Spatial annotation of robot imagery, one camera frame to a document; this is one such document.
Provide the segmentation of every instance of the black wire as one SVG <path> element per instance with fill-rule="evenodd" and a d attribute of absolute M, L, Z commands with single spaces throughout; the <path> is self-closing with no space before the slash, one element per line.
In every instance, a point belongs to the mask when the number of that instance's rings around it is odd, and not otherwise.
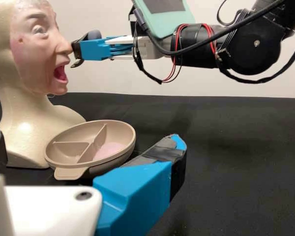
<path fill-rule="evenodd" d="M 222 2 L 222 4 L 220 5 L 220 7 L 218 8 L 216 18 L 217 18 L 217 21 L 218 21 L 221 25 L 224 25 L 224 26 L 231 26 L 232 24 L 235 23 L 237 17 L 242 13 L 242 10 L 238 10 L 238 11 L 237 11 L 237 13 L 236 13 L 236 15 L 235 15 L 235 17 L 234 17 L 234 19 L 233 19 L 232 22 L 230 22 L 230 23 L 225 23 L 225 22 L 223 22 L 223 21 L 221 20 L 221 18 L 220 18 L 220 11 L 221 11 L 222 6 L 224 5 L 224 3 L 226 3 L 226 1 L 227 1 L 227 0 L 224 0 L 224 1 Z"/>
<path fill-rule="evenodd" d="M 245 79 L 241 79 L 241 78 L 238 78 L 236 77 L 235 75 L 232 75 L 228 70 L 226 69 L 223 69 L 222 67 L 220 68 L 220 71 L 226 75 L 227 77 L 233 79 L 233 80 L 236 80 L 237 82 L 239 83 L 244 83 L 244 84 L 264 84 L 264 83 L 267 83 L 273 79 L 275 79 L 276 77 L 278 77 L 279 75 L 283 74 L 288 68 L 291 67 L 291 65 L 295 62 L 295 52 L 294 54 L 292 55 L 291 59 L 287 62 L 287 64 L 285 66 L 283 66 L 283 68 L 278 71 L 276 74 L 270 76 L 270 77 L 266 77 L 266 78 L 263 78 L 263 79 L 259 79 L 259 80 L 245 80 Z"/>
<path fill-rule="evenodd" d="M 132 57 L 135 61 L 135 63 L 137 64 L 139 70 L 141 70 L 146 76 L 148 76 L 150 79 L 156 81 L 158 84 L 162 84 L 163 81 L 152 76 L 151 74 L 149 74 L 145 69 L 144 69 L 144 65 L 143 65 L 143 62 L 142 62 L 142 57 L 141 57 L 141 54 L 140 54 L 140 51 L 139 51 L 139 46 L 138 46 L 138 32 L 137 32 L 137 23 L 135 24 L 135 32 L 134 32 L 134 35 L 133 35 L 133 43 L 134 43 L 134 47 L 132 48 Z"/>
<path fill-rule="evenodd" d="M 199 48 L 201 46 L 204 46 L 214 40 L 217 40 L 219 39 L 220 37 L 223 37 L 224 35 L 234 31 L 234 30 L 237 30 L 238 28 L 240 27 L 243 27 L 244 25 L 266 15 L 267 13 L 269 13 L 271 10 L 277 8 L 279 5 L 283 4 L 285 2 L 285 0 L 277 0 L 275 2 L 273 2 L 272 4 L 268 5 L 267 7 L 265 7 L 264 9 L 260 10 L 259 12 L 257 13 L 254 13 L 252 14 L 251 16 L 245 18 L 244 20 L 242 20 L 241 22 L 238 22 L 234 25 L 232 25 L 231 27 L 227 28 L 226 30 L 224 31 L 221 31 L 219 33 L 217 33 L 216 35 L 202 41 L 202 42 L 198 42 L 198 43 L 195 43 L 187 48 L 184 48 L 184 49 L 180 49 L 178 51 L 175 51 L 175 52 L 172 52 L 172 51 L 168 51 L 168 50 L 165 50 L 157 41 L 157 39 L 153 36 L 153 34 L 151 33 L 151 31 L 148 29 L 147 30 L 147 34 L 149 36 L 149 38 L 151 39 L 152 43 L 155 45 L 155 47 L 158 49 L 159 52 L 161 52 L 162 54 L 164 55 L 167 55 L 167 56 L 179 56 L 179 55 L 182 55 L 184 53 L 187 53 L 187 52 L 190 52 L 196 48 Z"/>
<path fill-rule="evenodd" d="M 181 32 L 182 32 L 183 29 L 186 28 L 186 27 L 187 27 L 187 26 L 183 27 L 183 28 L 180 30 L 180 32 L 179 32 L 179 44 L 180 44 L 180 48 L 182 48 Z M 174 81 L 175 79 L 177 79 L 178 76 L 179 76 L 179 74 L 180 74 L 180 72 L 181 72 L 181 69 L 182 69 L 182 56 L 181 56 L 181 58 L 180 58 L 180 68 L 179 68 L 178 73 L 176 74 L 176 76 L 175 76 L 172 80 L 170 80 L 170 81 L 168 81 L 168 82 L 166 82 L 166 83 L 167 83 L 167 84 L 168 84 L 168 83 L 171 83 L 172 81 Z"/>

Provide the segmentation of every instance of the mannequin head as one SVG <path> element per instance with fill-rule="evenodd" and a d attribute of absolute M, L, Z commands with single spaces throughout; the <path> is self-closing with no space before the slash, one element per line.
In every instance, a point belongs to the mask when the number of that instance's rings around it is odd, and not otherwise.
<path fill-rule="evenodd" d="M 0 0 L 0 27 L 0 80 L 35 94 L 65 94 L 72 48 L 48 1 Z"/>
<path fill-rule="evenodd" d="M 25 87 L 35 93 L 67 92 L 64 66 L 72 52 L 59 32 L 47 0 L 17 0 L 11 21 L 10 45 Z"/>

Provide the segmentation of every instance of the open mouth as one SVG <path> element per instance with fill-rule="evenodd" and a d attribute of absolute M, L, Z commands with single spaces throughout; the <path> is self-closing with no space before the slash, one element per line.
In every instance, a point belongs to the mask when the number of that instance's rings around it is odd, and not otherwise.
<path fill-rule="evenodd" d="M 62 83 L 67 83 L 68 82 L 68 78 L 67 75 L 65 74 L 64 71 L 64 65 L 62 66 L 58 66 L 55 71 L 54 71 L 54 77 Z"/>

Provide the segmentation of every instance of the mannequin eye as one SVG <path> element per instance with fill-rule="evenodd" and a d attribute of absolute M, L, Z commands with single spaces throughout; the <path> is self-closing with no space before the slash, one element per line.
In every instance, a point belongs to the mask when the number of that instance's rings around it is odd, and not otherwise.
<path fill-rule="evenodd" d="M 41 34 L 44 34 L 46 33 L 47 31 L 45 30 L 44 27 L 42 26 L 35 26 L 34 29 L 33 29 L 33 33 L 34 34 L 37 34 L 37 33 L 41 33 Z"/>

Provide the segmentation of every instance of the black table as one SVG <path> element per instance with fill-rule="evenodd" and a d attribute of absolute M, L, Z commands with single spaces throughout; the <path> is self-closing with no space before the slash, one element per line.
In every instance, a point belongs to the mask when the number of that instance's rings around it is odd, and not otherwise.
<path fill-rule="evenodd" d="M 186 180 L 151 236 L 295 236 L 295 99 L 71 93 L 51 99 L 137 132 L 133 156 L 166 135 L 188 145 Z M 6 169 L 9 185 L 71 185 Z"/>

